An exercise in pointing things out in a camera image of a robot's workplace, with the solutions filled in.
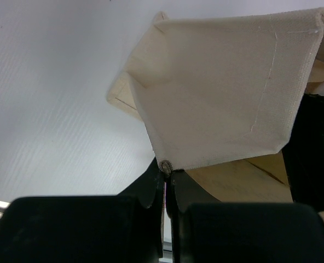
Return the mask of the canvas bag with orange handles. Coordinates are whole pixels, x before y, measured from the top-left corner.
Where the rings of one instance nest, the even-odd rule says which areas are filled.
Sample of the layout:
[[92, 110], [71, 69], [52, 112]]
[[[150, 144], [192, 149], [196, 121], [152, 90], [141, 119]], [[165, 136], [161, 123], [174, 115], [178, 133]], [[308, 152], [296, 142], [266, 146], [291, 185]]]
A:
[[213, 19], [158, 13], [108, 94], [140, 119], [159, 168], [223, 202], [292, 202], [274, 164], [324, 82], [324, 8]]

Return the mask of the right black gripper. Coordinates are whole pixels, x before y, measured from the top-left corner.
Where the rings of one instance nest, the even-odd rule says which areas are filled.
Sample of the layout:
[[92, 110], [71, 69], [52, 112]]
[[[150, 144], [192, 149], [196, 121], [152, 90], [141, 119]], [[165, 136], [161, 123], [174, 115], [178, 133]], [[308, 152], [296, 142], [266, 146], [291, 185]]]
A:
[[282, 154], [293, 201], [324, 211], [324, 96], [303, 96]]

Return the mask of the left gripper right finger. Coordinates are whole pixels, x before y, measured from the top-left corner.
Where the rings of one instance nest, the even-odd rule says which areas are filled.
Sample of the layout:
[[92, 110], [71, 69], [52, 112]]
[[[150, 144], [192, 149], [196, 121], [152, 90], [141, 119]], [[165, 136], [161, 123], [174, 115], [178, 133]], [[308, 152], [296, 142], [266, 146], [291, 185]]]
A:
[[324, 222], [307, 205], [220, 202], [178, 170], [166, 208], [174, 262], [324, 262]]

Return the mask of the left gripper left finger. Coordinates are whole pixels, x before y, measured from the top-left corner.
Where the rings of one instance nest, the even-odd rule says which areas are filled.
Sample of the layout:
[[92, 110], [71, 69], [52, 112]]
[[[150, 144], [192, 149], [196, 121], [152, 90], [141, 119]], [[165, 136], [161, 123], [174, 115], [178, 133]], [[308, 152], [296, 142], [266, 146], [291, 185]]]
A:
[[158, 262], [163, 210], [156, 161], [115, 196], [18, 198], [0, 219], [0, 262]]

